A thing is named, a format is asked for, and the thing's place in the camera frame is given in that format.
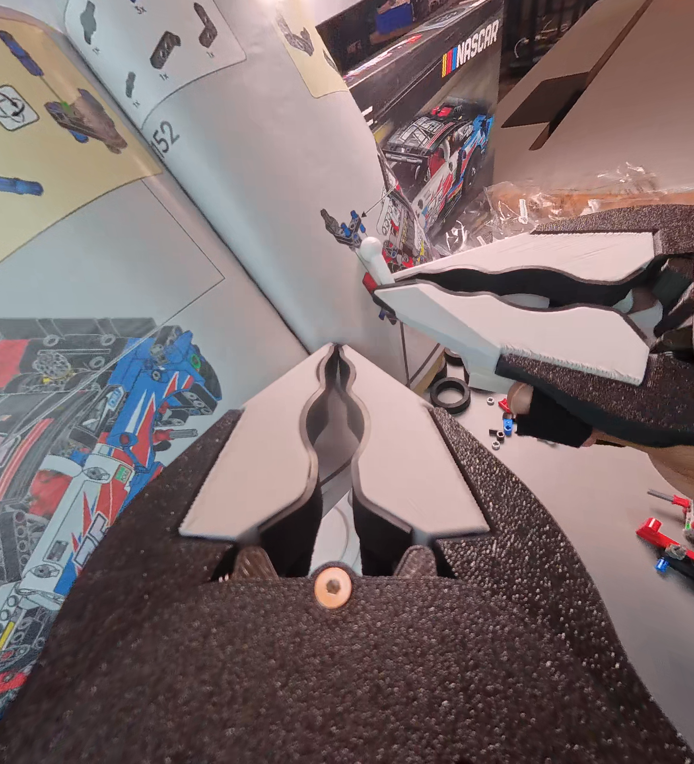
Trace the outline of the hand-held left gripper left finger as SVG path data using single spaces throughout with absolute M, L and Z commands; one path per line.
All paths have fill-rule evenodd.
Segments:
M 308 575 L 323 517 L 315 443 L 337 367 L 337 346 L 325 345 L 247 401 L 181 536 L 259 546 L 278 575 Z

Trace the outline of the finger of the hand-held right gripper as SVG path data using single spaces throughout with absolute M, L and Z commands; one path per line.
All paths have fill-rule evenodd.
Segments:
M 645 377 L 645 339 L 613 309 L 539 310 L 428 282 L 380 286 L 373 296 L 401 322 L 458 353 L 470 374 L 494 376 L 502 355 L 516 355 L 633 385 Z
M 449 292 L 622 299 L 657 264 L 651 233 L 519 234 L 395 275 Z

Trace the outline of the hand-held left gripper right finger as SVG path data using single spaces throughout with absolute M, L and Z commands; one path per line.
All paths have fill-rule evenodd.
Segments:
M 391 576 L 412 546 L 490 532 L 486 512 L 434 418 L 436 409 L 347 345 L 338 349 L 342 400 L 358 445 L 352 509 L 365 576 Z

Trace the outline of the toy car instruction booklet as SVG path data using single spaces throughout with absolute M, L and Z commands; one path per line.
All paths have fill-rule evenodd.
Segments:
M 302 2 L 0 2 L 0 721 L 111 526 L 434 253 Z

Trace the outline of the grey desk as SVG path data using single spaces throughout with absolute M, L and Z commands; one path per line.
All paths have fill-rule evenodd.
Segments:
M 410 578 L 366 679 L 376 732 L 344 761 L 694 762 L 628 662 L 581 559 L 551 514 L 447 414 L 437 425 L 492 532 L 441 543 L 455 578 Z

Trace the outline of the person's right hand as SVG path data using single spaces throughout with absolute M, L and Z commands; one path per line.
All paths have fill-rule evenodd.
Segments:
M 694 501 L 694 446 L 652 447 L 593 431 L 582 447 L 595 444 L 629 447 L 647 454 L 653 467 L 667 483 Z

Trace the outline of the clear plastic bag pile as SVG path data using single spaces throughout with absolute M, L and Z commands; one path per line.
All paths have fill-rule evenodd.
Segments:
M 609 209 L 694 205 L 694 184 L 662 184 L 654 173 L 626 164 L 581 188 L 550 187 L 532 179 L 502 181 L 462 203 L 437 246 L 443 255 L 531 232 L 540 224 Z

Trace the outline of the black toy tyre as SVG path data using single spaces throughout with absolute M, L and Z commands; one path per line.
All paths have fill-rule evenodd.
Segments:
M 459 415 L 467 411 L 470 406 L 470 387 L 461 378 L 442 377 L 429 387 L 429 398 L 433 406 L 443 409 L 450 415 Z

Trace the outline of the pile of small mixed bricks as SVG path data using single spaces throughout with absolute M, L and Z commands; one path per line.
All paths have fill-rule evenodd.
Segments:
M 515 434 L 515 415 L 505 394 L 484 391 L 482 402 L 484 444 L 489 450 L 498 452 Z

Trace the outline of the toy car box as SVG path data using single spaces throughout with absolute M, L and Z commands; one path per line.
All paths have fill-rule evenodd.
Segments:
M 430 11 L 344 81 L 442 256 L 467 239 L 464 207 L 492 176 L 504 2 L 408 2 Z

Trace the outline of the white panel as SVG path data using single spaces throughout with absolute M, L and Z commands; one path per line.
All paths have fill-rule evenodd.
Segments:
M 694 184 L 694 2 L 597 2 L 507 93 L 493 182 L 590 187 L 627 164 Z

